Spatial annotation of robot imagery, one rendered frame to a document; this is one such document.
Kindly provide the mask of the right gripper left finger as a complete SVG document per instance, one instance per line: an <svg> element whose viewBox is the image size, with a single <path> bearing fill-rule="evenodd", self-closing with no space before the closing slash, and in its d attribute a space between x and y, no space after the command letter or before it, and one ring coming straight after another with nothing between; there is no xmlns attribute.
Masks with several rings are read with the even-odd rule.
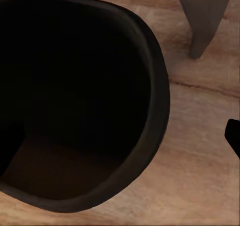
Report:
<svg viewBox="0 0 240 226"><path fill-rule="evenodd" d="M21 119L0 125L0 178L26 138Z"/></svg>

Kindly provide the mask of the cauldron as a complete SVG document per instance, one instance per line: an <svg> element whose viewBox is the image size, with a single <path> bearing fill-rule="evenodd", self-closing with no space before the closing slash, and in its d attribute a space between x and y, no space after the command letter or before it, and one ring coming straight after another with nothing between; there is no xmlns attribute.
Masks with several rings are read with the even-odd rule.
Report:
<svg viewBox="0 0 240 226"><path fill-rule="evenodd" d="M25 139L0 192L56 213L106 202L150 164L170 115L160 45L102 0L0 0L0 125Z"/></svg>

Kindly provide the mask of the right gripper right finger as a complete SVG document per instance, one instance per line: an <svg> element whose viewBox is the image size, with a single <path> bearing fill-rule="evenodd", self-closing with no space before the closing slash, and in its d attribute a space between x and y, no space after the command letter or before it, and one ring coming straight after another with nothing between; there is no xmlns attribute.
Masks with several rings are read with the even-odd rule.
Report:
<svg viewBox="0 0 240 226"><path fill-rule="evenodd" d="M240 121L228 120L224 136L240 158Z"/></svg>

